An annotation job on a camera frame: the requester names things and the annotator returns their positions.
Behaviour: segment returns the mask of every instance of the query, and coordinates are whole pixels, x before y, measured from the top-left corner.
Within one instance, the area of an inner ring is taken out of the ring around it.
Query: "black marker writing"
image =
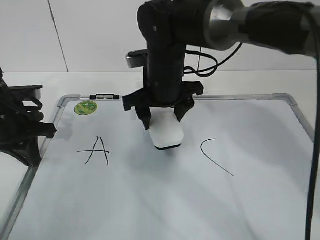
[[[99,139],[100,139],[100,141],[102,143],[103,150],[95,150],[95,147],[96,147]],[[77,151],[77,153],[84,153],[84,152],[91,152],[91,154],[89,156],[89,159],[86,161],[85,165],[90,161],[90,159],[91,159],[92,155],[94,154],[94,152],[104,152],[104,156],[105,156],[105,159],[106,159],[106,164],[109,166],[109,160],[108,160],[107,153],[110,154],[110,152],[106,150],[104,141],[103,141],[103,139],[101,137],[98,137],[98,136],[96,137],[96,141],[95,141],[95,143],[93,145],[92,150]]]
[[[207,139],[207,140],[205,140],[205,141],[203,141],[203,142],[201,143],[201,145],[200,145],[201,152],[202,152],[203,155],[205,155],[210,161],[212,161],[214,164],[216,164],[219,168],[225,170],[228,174],[230,174],[231,176],[234,177],[235,175],[233,175],[231,172],[229,172],[228,170],[226,170],[225,168],[223,168],[222,166],[220,166],[218,163],[216,163],[215,161],[213,161],[207,154],[205,154],[204,150],[202,149],[202,146],[203,146],[204,143],[209,142],[209,141],[212,141],[212,140],[216,140],[216,139],[215,139],[215,138]]]

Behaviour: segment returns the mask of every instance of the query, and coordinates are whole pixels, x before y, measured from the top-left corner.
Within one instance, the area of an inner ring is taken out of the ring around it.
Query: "green sticker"
[[[98,105],[94,101],[83,101],[74,107],[74,112],[78,115],[89,115],[93,114],[97,108]]]

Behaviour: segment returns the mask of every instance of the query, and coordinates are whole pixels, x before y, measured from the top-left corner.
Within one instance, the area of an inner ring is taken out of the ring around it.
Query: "white wall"
[[[0,32],[3,71],[66,72],[46,0],[1,0]]]
[[[70,72],[127,72],[124,56],[146,48],[137,24],[137,10],[145,0],[51,0],[58,32]],[[244,0],[250,6],[256,0]],[[219,60],[232,50],[203,50]],[[197,65],[197,58],[187,58],[186,65]],[[201,67],[213,63],[201,59]],[[309,70],[314,61],[304,56],[288,56],[275,50],[245,45],[219,70]]]

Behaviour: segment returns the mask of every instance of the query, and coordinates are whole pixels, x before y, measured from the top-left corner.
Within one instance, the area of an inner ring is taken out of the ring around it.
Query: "white eraser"
[[[159,150],[179,147],[185,135],[174,110],[154,107],[151,114],[149,133],[154,146]]]

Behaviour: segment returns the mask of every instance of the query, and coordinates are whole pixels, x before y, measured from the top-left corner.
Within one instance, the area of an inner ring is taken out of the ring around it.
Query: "black wire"
[[[208,59],[211,59],[213,61],[215,61],[216,63],[216,67],[215,69],[213,69],[211,72],[209,73],[204,73],[204,74],[201,74],[200,71],[196,71],[193,67],[191,66],[185,66],[184,67],[184,74],[195,74],[197,75],[198,77],[201,77],[201,78],[207,78],[207,77],[210,77],[212,74],[214,74],[217,69],[218,69],[218,60],[214,57],[214,56],[211,56],[209,54],[206,54],[206,53],[203,53],[203,52],[199,52],[199,51],[190,51],[190,50],[186,50],[185,51],[187,54],[190,54],[190,55],[196,55],[196,56],[200,56],[200,57],[204,57],[204,58],[208,58]]]
[[[215,57],[213,57],[213,56],[211,56],[209,54],[205,54],[205,53],[202,53],[202,52],[199,52],[199,51],[192,51],[193,55],[198,55],[199,56],[199,59],[200,59],[200,57],[205,57],[205,58],[212,59],[212,60],[214,60],[216,62],[216,65],[211,66],[211,67],[206,68],[206,69],[197,70],[197,71],[191,66],[186,66],[186,67],[184,67],[184,71],[185,71],[184,74],[196,74],[198,77],[201,77],[201,78],[210,77],[211,75],[213,75],[217,71],[219,66],[221,66],[221,65],[225,64],[227,61],[229,61],[239,51],[239,49],[242,47],[242,45],[243,45],[243,43],[240,43],[236,47],[236,49],[226,59],[224,59],[221,62],[218,62],[218,60]]]

